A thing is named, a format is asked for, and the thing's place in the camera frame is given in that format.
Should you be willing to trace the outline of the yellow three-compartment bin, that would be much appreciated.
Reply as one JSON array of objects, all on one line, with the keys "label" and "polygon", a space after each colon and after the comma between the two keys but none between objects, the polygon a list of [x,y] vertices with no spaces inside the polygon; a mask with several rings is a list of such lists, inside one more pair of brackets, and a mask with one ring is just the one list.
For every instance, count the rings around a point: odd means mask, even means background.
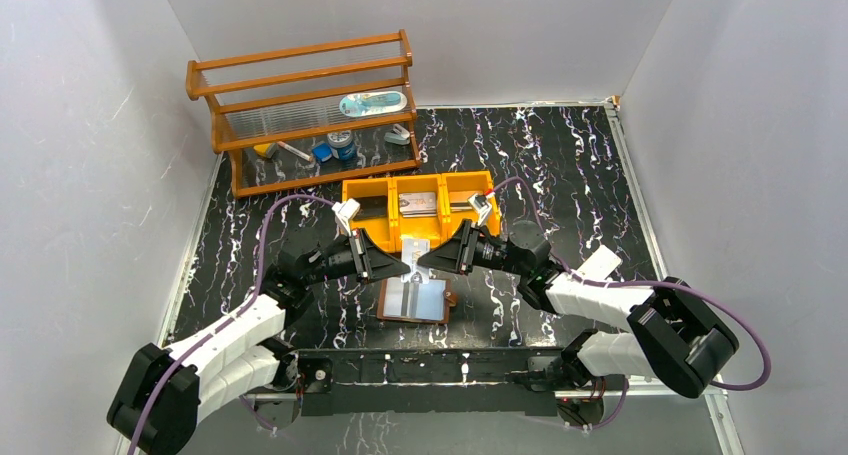
[{"label": "yellow three-compartment bin", "polygon": [[461,222],[476,222],[478,214],[469,202],[486,195],[491,213],[486,226],[500,233],[501,215],[493,195],[488,171],[346,180],[342,198],[360,205],[350,226],[364,229],[371,240],[388,253],[402,250],[407,238],[422,239],[435,247],[449,239]]}]

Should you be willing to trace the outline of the brown leather card holder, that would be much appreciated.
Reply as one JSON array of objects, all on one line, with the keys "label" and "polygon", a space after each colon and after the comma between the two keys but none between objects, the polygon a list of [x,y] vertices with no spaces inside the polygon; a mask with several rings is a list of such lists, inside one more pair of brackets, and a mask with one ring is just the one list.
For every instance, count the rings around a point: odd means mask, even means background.
[{"label": "brown leather card holder", "polygon": [[431,279],[428,283],[403,282],[389,278],[381,285],[377,318],[380,320],[447,324],[450,310],[458,303],[458,296],[445,279]]}]

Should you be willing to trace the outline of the white VIP credit card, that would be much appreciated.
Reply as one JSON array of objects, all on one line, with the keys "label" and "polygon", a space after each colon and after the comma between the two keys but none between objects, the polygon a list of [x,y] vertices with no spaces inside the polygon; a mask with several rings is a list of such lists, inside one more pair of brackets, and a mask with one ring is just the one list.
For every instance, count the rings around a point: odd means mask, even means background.
[{"label": "white VIP credit card", "polygon": [[401,276],[404,283],[427,284],[430,281],[430,270],[420,266],[418,261],[421,256],[430,250],[430,241],[426,238],[401,238],[401,260],[409,267],[409,271]]}]

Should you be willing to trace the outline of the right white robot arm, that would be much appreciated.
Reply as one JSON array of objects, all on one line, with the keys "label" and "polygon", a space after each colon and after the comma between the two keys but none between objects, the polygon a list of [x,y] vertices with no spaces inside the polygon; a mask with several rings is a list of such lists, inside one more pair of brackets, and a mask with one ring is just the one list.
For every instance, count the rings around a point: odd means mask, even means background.
[{"label": "right white robot arm", "polygon": [[482,267],[518,276],[517,290],[533,308],[579,316],[618,328],[586,329],[556,356],[537,356],[507,378],[533,391],[583,387],[609,375],[657,378],[675,393],[699,397],[739,349],[733,331],[688,285],[594,286],[571,275],[551,253],[534,222],[522,221],[504,239],[465,220],[419,265],[467,275]]}]

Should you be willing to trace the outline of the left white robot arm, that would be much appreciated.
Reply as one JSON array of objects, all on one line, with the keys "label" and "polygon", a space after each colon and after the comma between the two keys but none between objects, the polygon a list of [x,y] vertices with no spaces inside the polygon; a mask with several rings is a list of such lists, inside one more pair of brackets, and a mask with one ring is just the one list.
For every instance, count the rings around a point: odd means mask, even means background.
[{"label": "left white robot arm", "polygon": [[107,411],[107,423],[133,450],[178,453],[211,413],[284,375],[286,350],[276,337],[313,303],[313,286],[340,278],[367,284],[410,270],[363,229],[297,258],[279,253],[255,297],[187,339],[138,349]]}]

